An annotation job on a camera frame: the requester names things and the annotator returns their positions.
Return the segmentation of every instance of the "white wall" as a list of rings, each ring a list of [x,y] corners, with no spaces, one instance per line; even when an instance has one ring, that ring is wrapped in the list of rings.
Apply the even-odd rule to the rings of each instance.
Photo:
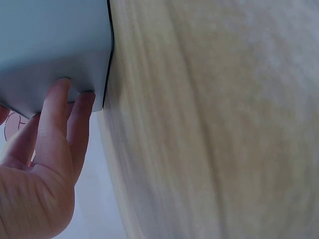
[[[68,228],[56,239],[125,239],[102,147],[96,113],[90,121],[90,139],[82,173],[75,186],[76,206]]]

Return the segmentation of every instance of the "finger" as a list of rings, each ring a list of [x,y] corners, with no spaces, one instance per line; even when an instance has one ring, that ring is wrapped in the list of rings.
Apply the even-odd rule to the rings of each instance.
[[[6,120],[6,118],[9,116],[10,110],[6,107],[0,106],[0,124],[3,124],[3,122]]]
[[[73,176],[72,158],[66,140],[69,79],[60,79],[49,90],[41,112],[33,172]]]
[[[68,120],[67,140],[70,145],[74,181],[81,173],[89,141],[89,121],[95,100],[93,92],[82,93],[77,98]]]
[[[31,118],[28,123],[9,142],[3,154],[3,165],[23,169],[32,158],[37,137],[40,115]]]
[[[74,103],[68,103],[67,109],[66,109],[66,117],[67,119],[70,117],[72,109],[73,109]]]

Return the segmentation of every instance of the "fingernail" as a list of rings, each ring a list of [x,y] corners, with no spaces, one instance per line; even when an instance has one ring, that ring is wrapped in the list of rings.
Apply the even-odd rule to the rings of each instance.
[[[58,79],[58,84],[65,84],[69,89],[71,87],[71,79],[68,77]]]
[[[94,92],[83,92],[82,93],[86,98],[86,101],[90,103],[90,105],[94,104],[95,101],[95,93]]]

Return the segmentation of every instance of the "hand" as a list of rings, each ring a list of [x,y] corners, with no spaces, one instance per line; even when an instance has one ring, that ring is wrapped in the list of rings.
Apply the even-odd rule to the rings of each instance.
[[[18,133],[0,165],[0,238],[46,239],[63,231],[74,211],[74,185],[88,145],[94,93],[67,103],[70,81],[59,80],[43,110]],[[0,123],[8,110],[0,108]],[[32,154],[36,152],[31,167]]]

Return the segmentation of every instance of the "wood panel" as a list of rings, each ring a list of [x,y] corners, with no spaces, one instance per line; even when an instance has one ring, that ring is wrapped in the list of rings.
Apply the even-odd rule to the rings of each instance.
[[[128,238],[318,238],[318,2],[111,10],[100,125]]]

